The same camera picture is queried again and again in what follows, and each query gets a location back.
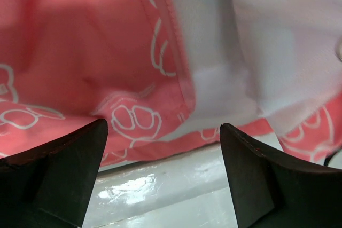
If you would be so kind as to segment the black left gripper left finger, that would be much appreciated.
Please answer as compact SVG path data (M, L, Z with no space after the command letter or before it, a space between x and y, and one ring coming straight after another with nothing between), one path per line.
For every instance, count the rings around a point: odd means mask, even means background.
M1 159L1 227L81 227L107 141L107 122Z

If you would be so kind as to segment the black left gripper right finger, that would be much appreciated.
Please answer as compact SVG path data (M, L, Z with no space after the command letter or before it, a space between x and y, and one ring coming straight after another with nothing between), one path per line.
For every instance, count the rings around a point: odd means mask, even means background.
M220 127L239 227L341 227L341 170L295 158Z

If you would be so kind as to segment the pink hooded jacket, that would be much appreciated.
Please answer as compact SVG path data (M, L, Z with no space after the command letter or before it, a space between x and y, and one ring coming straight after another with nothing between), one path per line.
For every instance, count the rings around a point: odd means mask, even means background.
M219 140L341 146L341 0L1 0L1 157L108 124L102 165Z

